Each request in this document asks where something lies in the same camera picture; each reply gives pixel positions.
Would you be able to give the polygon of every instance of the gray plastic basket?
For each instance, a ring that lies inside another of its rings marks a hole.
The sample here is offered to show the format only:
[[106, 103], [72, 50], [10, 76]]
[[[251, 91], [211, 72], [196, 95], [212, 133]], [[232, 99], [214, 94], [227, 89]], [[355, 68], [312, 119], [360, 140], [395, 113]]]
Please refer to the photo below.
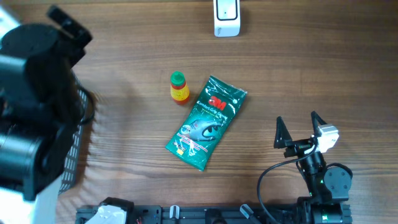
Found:
[[[87, 96], [78, 90], [83, 108], [87, 108]], [[62, 174], [62, 185], [59, 195], [71, 189], [76, 184], [76, 168], [79, 161], [79, 151], [81, 145], [81, 137], [83, 135], [83, 126], [78, 126], [78, 131], [73, 134], [73, 145], [70, 148], [65, 159], [65, 168]]]

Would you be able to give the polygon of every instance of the wooden table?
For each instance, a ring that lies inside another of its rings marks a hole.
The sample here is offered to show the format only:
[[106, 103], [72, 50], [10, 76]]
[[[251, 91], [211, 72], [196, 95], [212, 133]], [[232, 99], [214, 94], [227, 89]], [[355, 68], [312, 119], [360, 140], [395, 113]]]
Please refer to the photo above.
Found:
[[[225, 39], [213, 35], [211, 2], [60, 6], [94, 36], [75, 71], [98, 102], [78, 184], [60, 196], [57, 223], [74, 223], [76, 208], [106, 197], [163, 206], [257, 202], [260, 173], [285, 160], [272, 148], [276, 117], [302, 139], [312, 133], [313, 110], [340, 130], [325, 160], [354, 172], [354, 222], [396, 223], [397, 4], [243, 1], [241, 34]], [[47, 7], [12, 6], [27, 22], [47, 22]], [[172, 101], [176, 70], [193, 98], [210, 75], [248, 91], [204, 172], [164, 148], [194, 103]], [[294, 165], [263, 184], [268, 202], [308, 195]]]

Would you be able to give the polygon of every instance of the green lid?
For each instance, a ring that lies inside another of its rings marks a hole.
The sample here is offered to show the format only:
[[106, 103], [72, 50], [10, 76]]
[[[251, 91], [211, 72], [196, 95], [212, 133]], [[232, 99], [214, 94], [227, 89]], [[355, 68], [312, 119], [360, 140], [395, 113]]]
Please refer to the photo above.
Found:
[[173, 72], [172, 76], [170, 77], [170, 81], [175, 86], [181, 86], [185, 82], [184, 74], [182, 72], [175, 71], [175, 72]]

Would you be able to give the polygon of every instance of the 3m logo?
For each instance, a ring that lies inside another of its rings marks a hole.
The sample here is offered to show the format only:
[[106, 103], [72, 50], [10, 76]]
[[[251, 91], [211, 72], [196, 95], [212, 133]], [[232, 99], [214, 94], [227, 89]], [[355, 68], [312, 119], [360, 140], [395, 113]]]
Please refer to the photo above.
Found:
[[221, 111], [223, 111], [225, 106], [226, 106], [225, 102], [221, 102], [221, 100], [219, 98], [215, 97], [215, 96], [211, 96], [211, 98], [209, 100], [209, 104], [211, 106], [217, 107]]

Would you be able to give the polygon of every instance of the package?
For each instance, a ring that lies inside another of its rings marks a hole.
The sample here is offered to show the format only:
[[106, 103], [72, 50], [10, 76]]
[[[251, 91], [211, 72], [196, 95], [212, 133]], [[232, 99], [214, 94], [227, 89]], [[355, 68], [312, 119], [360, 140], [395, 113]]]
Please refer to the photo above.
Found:
[[211, 76], [188, 118], [166, 145], [182, 161], [203, 171], [247, 92]]

